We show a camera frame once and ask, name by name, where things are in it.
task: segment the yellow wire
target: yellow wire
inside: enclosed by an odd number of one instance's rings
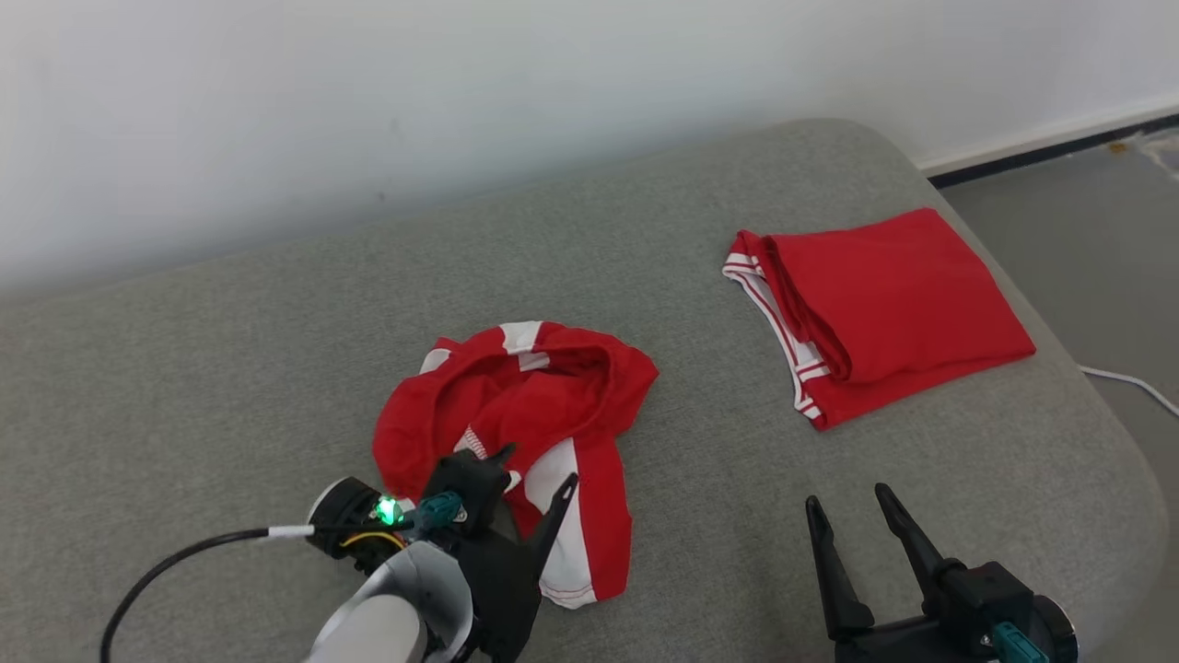
[[[381,537],[382,539],[388,539],[388,540],[393,541],[393,545],[397,546],[397,550],[406,550],[406,544],[401,543],[401,539],[399,539],[397,537],[394,537],[393,534],[389,534],[387,532],[361,532],[360,534],[356,534],[356,536],[354,536],[354,537],[344,540],[344,543],[340,544],[340,547],[348,547],[348,546],[353,545],[354,543],[356,543],[356,541],[358,541],[361,539],[367,539],[369,537]]]

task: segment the black cable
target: black cable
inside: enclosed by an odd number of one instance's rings
[[[361,532],[400,532],[409,530],[413,527],[413,523],[406,520],[396,525],[316,525],[316,532],[348,532],[348,533],[361,533]],[[114,631],[118,630],[119,623],[123,622],[123,617],[126,616],[127,610],[131,610],[131,604],[139,598],[147,585],[152,580],[158,578],[164,571],[167,571],[172,566],[176,566],[180,562],[192,557],[198,552],[204,552],[209,549],[217,547],[219,545],[230,544],[233,541],[244,541],[249,539],[264,539],[270,536],[270,527],[258,527],[256,530],[242,530],[241,532],[230,532],[228,534],[220,534],[218,537],[210,537],[203,541],[197,541],[189,547],[180,550],[173,554],[164,558],[163,562],[152,566],[151,571],[144,573],[139,582],[131,587],[119,606],[114,609],[114,613],[111,615],[111,621],[106,623],[106,630],[103,631],[103,644],[98,650],[98,659],[100,663],[111,662],[111,644],[114,643]]]

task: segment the black baseboard strip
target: black baseboard strip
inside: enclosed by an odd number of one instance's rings
[[[1003,171],[1038,164],[1048,159],[1055,159],[1056,157],[1063,157],[1065,155],[1071,155],[1081,150],[1088,150],[1089,147],[1096,147],[1098,145],[1104,145],[1113,140],[1121,140],[1122,138],[1127,138],[1135,133],[1153,133],[1155,131],[1162,131],[1164,129],[1171,129],[1172,126],[1179,126],[1179,113],[1153,119],[1151,122],[1142,122],[1131,126],[1124,126],[1121,129],[1114,129],[1112,131],[1105,131],[1086,138],[1078,138],[1076,140],[1069,140],[1059,145],[1049,145],[1039,150],[1032,150],[1030,152],[1023,152],[1022,155],[1013,155],[1010,157],[973,165],[962,170],[943,172],[942,175],[930,177],[929,182],[937,189],[944,189],[947,186],[954,186],[955,184],[962,184],[963,182],[970,182],[971,179],[979,179],[980,177],[988,177]]]

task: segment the gray table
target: gray table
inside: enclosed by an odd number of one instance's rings
[[[816,433],[719,274],[729,243],[922,205],[983,254],[1039,353]],[[630,589],[544,606],[529,661],[829,657],[810,493],[877,621],[916,613],[876,481],[943,553],[1056,599],[1082,649],[1158,571],[1154,478],[1072,359],[896,149],[814,120],[0,313],[4,658],[93,659],[162,556],[299,521],[340,475],[376,483],[374,421],[434,337],[532,319],[614,334],[663,375],[619,441]],[[298,543],[219,549],[145,592],[117,659],[297,659],[360,582]]]

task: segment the baseboard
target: baseboard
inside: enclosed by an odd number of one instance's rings
[[[1166,120],[1175,116],[1179,116],[1179,94],[1155,97],[1104,113],[1054,123],[1000,140],[971,145],[954,155],[922,159],[917,162],[917,168],[930,179],[946,179],[947,173],[967,171],[980,165],[1111,132],[1126,132],[1122,136],[1128,136],[1137,132],[1139,125],[1158,123],[1159,120],[1164,120],[1164,124],[1168,125],[1170,123]]]

